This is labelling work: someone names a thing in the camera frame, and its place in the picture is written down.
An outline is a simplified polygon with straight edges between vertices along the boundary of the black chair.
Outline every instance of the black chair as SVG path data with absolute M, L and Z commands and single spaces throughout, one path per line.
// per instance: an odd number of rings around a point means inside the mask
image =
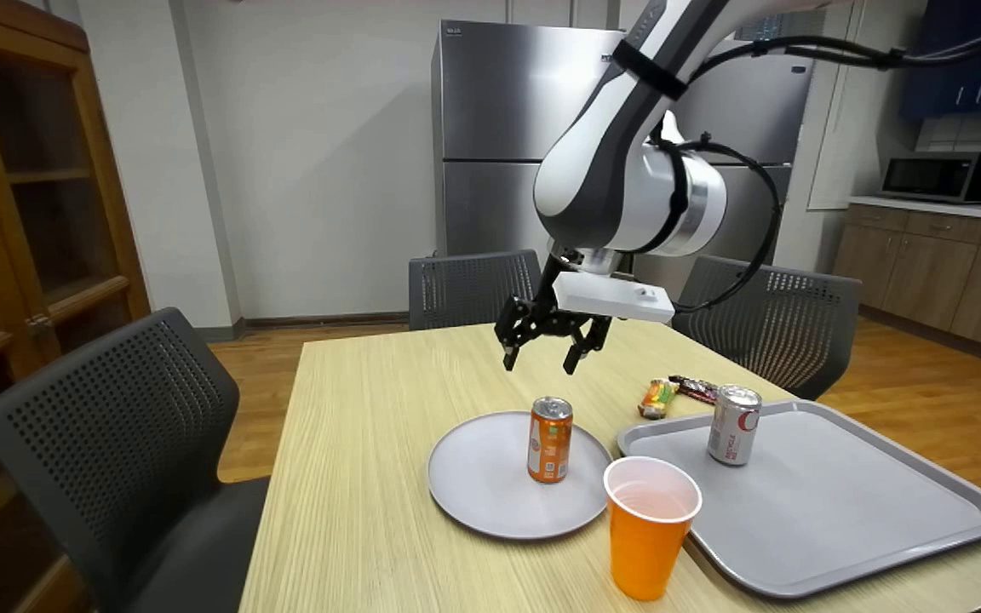
M 512 292 L 538 289 L 535 254 L 429 257 L 408 261 L 408 327 L 464 327 L 498 320 Z
M 267 482 L 219 483 L 237 385 L 161 311 L 0 397 L 0 464 L 100 611 L 237 611 Z
M 705 303 L 744 272 L 747 261 L 698 257 L 677 303 Z M 763 265 L 734 299 L 677 313 L 676 330 L 802 400 L 819 400 L 849 368 L 860 289 L 860 280 Z

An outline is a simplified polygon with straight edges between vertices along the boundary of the plastic cup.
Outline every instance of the plastic cup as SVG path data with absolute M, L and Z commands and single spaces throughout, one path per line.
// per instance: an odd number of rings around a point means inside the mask
M 630 599 L 662 599 L 685 535 L 702 508 L 698 483 L 654 458 L 625 458 L 603 469 L 610 496 L 612 582 Z

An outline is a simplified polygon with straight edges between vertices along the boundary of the white plate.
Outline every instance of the white plate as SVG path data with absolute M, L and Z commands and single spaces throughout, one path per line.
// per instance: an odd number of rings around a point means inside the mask
M 561 483 L 527 478 L 527 412 L 480 415 L 435 443 L 429 458 L 429 495 L 461 526 L 538 542 L 587 527 L 607 508 L 607 451 L 579 427 L 569 441 Z

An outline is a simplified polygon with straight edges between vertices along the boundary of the refrigerator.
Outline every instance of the refrigerator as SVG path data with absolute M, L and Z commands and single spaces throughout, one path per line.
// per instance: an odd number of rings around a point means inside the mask
M 435 254 L 553 249 L 535 205 L 538 160 L 596 90 L 621 31 L 444 21 L 435 90 Z M 810 63 L 789 55 L 728 63 L 676 104 L 687 141 L 707 132 L 789 184 Z M 739 163 L 713 157 L 728 205 L 716 257 L 751 260 L 768 229 L 768 188 Z M 693 260 L 637 260 L 637 280 L 677 296 Z

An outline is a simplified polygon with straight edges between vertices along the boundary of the countertop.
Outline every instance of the countertop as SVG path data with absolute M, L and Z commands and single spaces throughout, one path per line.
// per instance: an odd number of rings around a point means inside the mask
M 898 199 L 870 199 L 870 196 L 856 196 L 852 205 L 896 207 L 896 213 L 928 213 L 928 216 L 953 216 L 953 217 L 981 217 L 981 205 L 898 202 Z

